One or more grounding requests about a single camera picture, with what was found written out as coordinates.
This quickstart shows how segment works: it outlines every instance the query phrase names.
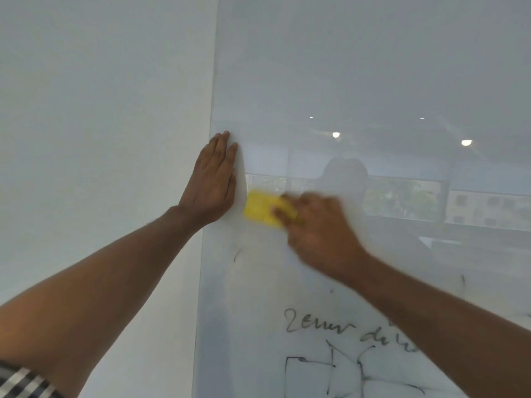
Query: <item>whiteboard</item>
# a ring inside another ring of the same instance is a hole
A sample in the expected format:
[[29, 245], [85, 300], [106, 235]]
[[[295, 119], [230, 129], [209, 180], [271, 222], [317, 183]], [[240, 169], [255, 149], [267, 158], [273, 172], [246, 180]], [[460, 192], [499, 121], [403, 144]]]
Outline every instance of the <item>whiteboard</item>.
[[531, 328], [530, 16], [530, 0], [219, 0], [211, 134], [241, 151], [235, 207], [204, 232], [194, 397], [464, 396], [244, 221], [250, 188], [338, 194], [373, 254]]

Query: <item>wall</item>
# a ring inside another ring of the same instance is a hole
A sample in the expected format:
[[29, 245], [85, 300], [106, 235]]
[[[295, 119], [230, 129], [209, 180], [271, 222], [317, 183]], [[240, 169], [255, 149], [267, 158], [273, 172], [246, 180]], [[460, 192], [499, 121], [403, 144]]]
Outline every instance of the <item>wall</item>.
[[[175, 204], [207, 141], [217, 0], [0, 1], [0, 302]], [[201, 234], [82, 396], [190, 396]]]

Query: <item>hand-drawn diagram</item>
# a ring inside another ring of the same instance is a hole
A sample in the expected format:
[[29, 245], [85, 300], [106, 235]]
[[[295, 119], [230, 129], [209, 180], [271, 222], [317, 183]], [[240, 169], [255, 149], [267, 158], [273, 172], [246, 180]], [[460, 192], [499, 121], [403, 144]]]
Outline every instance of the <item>hand-drawn diagram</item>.
[[[410, 388], [412, 391], [417, 392], [418, 394], [412, 395], [412, 396], [425, 396], [428, 392], [440, 392], [440, 393], [446, 393], [448, 395], [452, 396], [460, 396], [464, 397], [464, 395], [460, 393], [450, 392], [450, 391], [444, 391], [437, 388], [432, 388], [429, 386], [424, 385], [413, 385], [408, 383], [400, 383], [398, 381], [392, 381], [385, 378], [375, 377], [371, 376], [366, 373], [364, 365], [363, 365], [363, 357], [367, 354], [368, 351], [371, 349], [376, 348], [375, 345], [371, 345], [367, 348], [365, 348], [359, 355], [356, 357], [352, 357], [348, 353], [346, 353], [343, 349], [338, 348], [334, 344], [332, 344], [329, 340], [325, 340], [325, 343], [327, 344], [328, 348], [330, 349], [330, 357], [326, 360], [312, 360], [308, 359], [306, 357], [302, 356], [288, 356], [286, 357], [285, 361], [285, 367], [284, 367], [284, 394], [283, 398], [298, 398], [295, 396], [292, 396], [288, 394], [288, 384], [289, 384], [289, 370], [290, 370], [290, 364], [292, 362], [300, 362], [305, 363], [309, 366], [319, 366], [323, 369], [323, 371], [328, 373], [328, 386], [326, 388], [326, 393], [323, 393], [323, 398], [347, 398], [347, 397], [360, 397], [360, 398], [367, 398], [366, 397], [366, 388], [368, 387], [368, 383], [371, 381], [374, 382], [380, 382], [380, 383], [386, 383], [396, 386], [402, 386]], [[343, 358], [347, 359], [348, 362], [350, 362], [353, 366], [357, 369], [357, 371], [353, 372], [352, 376], [357, 377], [358, 380], [355, 383], [357, 385], [356, 389], [353, 389], [352, 391], [344, 391], [344, 392], [332, 392], [332, 385], [334, 382], [334, 376], [335, 372], [338, 369], [338, 361], [337, 356], [340, 355]]]

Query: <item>yellow eraser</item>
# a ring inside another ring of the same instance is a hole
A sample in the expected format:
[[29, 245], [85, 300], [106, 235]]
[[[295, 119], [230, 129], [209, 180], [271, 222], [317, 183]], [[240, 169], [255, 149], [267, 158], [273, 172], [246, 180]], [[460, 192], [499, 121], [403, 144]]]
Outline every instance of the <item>yellow eraser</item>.
[[280, 198], [279, 195], [259, 190], [249, 191], [243, 215], [251, 221], [282, 227], [281, 222], [271, 214], [274, 207], [285, 212], [290, 218], [297, 217], [296, 209], [288, 201]]

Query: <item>black and white plaid shirt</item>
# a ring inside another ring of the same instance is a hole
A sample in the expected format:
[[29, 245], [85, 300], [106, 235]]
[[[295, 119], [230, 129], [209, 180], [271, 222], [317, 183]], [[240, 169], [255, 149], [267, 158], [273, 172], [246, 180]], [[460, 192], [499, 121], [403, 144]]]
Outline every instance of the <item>black and white plaid shirt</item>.
[[42, 377], [0, 360], [0, 398], [63, 398]]

